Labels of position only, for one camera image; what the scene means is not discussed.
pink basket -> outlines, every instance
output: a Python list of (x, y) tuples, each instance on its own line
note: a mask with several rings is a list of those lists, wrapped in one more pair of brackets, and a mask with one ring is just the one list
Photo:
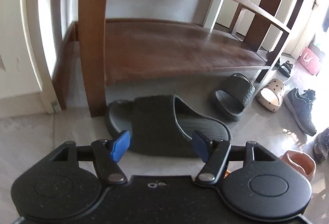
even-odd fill
[(308, 48), (305, 48), (298, 61), (311, 75), (316, 75), (321, 69), (320, 59)]

metal screw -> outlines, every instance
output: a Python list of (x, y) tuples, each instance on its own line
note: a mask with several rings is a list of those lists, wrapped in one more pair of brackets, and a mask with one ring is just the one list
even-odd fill
[(167, 183), (165, 181), (157, 181), (156, 184), (158, 186), (167, 186)]
[(124, 176), (119, 173), (110, 174), (107, 178), (112, 182), (120, 182), (124, 180)]
[(199, 180), (201, 181), (213, 181), (215, 176), (211, 173), (202, 173), (199, 175)]
[(147, 186), (150, 188), (156, 188), (158, 185), (154, 182), (150, 182)]

black shoe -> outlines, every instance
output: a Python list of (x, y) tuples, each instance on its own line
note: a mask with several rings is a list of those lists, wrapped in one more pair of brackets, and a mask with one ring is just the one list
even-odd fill
[(313, 103), (315, 101), (315, 91), (314, 90), (310, 90), (308, 89), (307, 91), (304, 91), (305, 93), (303, 93), (301, 96), (304, 98), (308, 98), (310, 99), (310, 101)]
[(319, 162), (328, 158), (329, 154), (329, 128), (317, 135), (316, 144), (314, 145), (315, 157)]
[(281, 66), (279, 66), (279, 71), (286, 76), (287, 78), (290, 77), (291, 70), (292, 70), (293, 64), (289, 61), (283, 63)]
[(298, 126), (310, 136), (316, 134), (316, 128), (312, 123), (311, 112), (313, 103), (309, 98), (302, 97), (298, 89), (292, 89), (283, 99), (289, 111), (293, 114)]

dark gray sneaker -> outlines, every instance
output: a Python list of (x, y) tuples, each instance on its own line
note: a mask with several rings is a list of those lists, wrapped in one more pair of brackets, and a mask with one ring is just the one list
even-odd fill
[(328, 158), (329, 154), (329, 128), (316, 136), (316, 144), (314, 145), (315, 157), (319, 162), (323, 162)]
[(315, 91), (308, 89), (307, 91), (304, 91), (304, 93), (301, 95), (304, 98), (310, 99), (310, 101), (313, 103), (315, 101)]
[(309, 98), (302, 97), (297, 88), (292, 89), (283, 101), (293, 114), (300, 129), (306, 134), (314, 136), (316, 129), (311, 120), (312, 101)]

gray slide sandal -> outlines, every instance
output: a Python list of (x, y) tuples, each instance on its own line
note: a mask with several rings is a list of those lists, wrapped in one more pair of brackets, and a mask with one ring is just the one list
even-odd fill
[(228, 120), (239, 121), (254, 93), (255, 87), (250, 80), (235, 73), (222, 82), (213, 100)]
[(197, 113), (176, 95), (114, 101), (108, 105), (105, 122), (113, 138), (128, 130), (129, 150), (145, 155), (198, 157), (190, 143), (194, 130), (210, 140), (231, 141), (223, 122)]

